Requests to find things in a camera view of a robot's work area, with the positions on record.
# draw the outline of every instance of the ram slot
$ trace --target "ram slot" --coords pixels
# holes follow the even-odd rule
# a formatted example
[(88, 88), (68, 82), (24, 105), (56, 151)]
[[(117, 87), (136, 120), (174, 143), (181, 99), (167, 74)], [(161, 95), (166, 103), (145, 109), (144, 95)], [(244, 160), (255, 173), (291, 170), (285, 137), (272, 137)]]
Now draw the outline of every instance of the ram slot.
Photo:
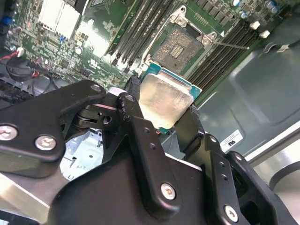
[[(258, 34), (241, 21), (223, 41), (224, 43), (251, 46)], [(219, 77), (235, 63), (246, 50), (219, 45), (188, 79), (192, 84), (207, 90)]]
[(128, 42), (132, 39), (132, 36), (136, 34), (137, 27), (141, 25), (145, 15), (147, 14), (150, 6), (153, 4), (152, 0), (145, 0), (136, 12), (136, 16), (133, 20), (126, 26), (126, 31), (122, 36), (120, 42), (115, 46), (114, 52), (118, 52), (116, 56), (116, 61), (118, 61), (126, 49)]
[(149, 25), (145, 27), (145, 30), (143, 31), (142, 36), (139, 38), (139, 41), (132, 48), (129, 48), (127, 54), (124, 55), (124, 61), (128, 61), (128, 67), (125, 72), (130, 69), (139, 52), (145, 47), (145, 44), (161, 23), (172, 2), (173, 0), (164, 0), (160, 5), (157, 6), (156, 13), (153, 14)]

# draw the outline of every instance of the gray metal panel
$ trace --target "gray metal panel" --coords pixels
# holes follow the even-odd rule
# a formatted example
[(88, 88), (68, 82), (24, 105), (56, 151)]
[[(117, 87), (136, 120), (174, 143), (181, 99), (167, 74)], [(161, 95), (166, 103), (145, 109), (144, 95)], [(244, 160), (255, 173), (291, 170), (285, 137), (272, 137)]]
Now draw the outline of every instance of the gray metal panel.
[[(300, 19), (285, 20), (268, 42), (300, 39)], [(205, 130), (220, 142), (239, 130), (243, 140), (230, 150), (254, 151), (300, 120), (300, 48), (251, 53), (199, 108)]]

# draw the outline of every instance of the wire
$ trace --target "wire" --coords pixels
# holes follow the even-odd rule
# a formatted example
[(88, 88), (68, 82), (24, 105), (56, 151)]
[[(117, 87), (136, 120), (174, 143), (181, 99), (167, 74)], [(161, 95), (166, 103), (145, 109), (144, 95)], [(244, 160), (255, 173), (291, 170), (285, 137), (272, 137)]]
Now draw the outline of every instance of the wire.
[(17, 54), (18, 54), (18, 52), (14, 52), (11, 55), (4, 56), (4, 57), (0, 58), (0, 61), (2, 61), (2, 60), (9, 60), (12, 57), (16, 56)]

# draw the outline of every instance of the electrolytic capacitor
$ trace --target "electrolytic capacitor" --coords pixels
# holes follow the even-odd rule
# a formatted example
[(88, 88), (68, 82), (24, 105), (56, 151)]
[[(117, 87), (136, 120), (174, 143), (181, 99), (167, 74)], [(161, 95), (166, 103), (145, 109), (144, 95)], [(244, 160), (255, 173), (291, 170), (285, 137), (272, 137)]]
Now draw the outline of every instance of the electrolytic capacitor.
[(42, 56), (40, 56), (36, 59), (36, 63), (38, 63), (38, 64), (43, 63), (43, 61), (44, 61), (44, 58)]
[(240, 13), (241, 19), (246, 19), (248, 17), (248, 13), (241, 11)]
[(267, 9), (272, 9), (274, 6), (275, 6), (275, 3), (273, 1), (265, 1), (264, 2), (264, 6), (267, 8)]
[(8, 31), (8, 34), (9, 34), (9, 35), (19, 34), (19, 33), (21, 33), (22, 31), (23, 31), (22, 27), (15, 27), (15, 28), (13, 28), (13, 29), (10, 29), (10, 30)]

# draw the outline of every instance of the white label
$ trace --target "white label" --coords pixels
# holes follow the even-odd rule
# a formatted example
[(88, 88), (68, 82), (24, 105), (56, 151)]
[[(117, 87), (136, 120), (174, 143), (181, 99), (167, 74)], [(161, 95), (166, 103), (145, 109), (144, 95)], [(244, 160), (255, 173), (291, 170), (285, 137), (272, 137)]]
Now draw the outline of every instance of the white label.
[(226, 138), (220, 143), (222, 151), (223, 152), (228, 151), (230, 148), (232, 148), (241, 140), (243, 140), (243, 136), (240, 133), (240, 131), (239, 130), (234, 131), (228, 138)]

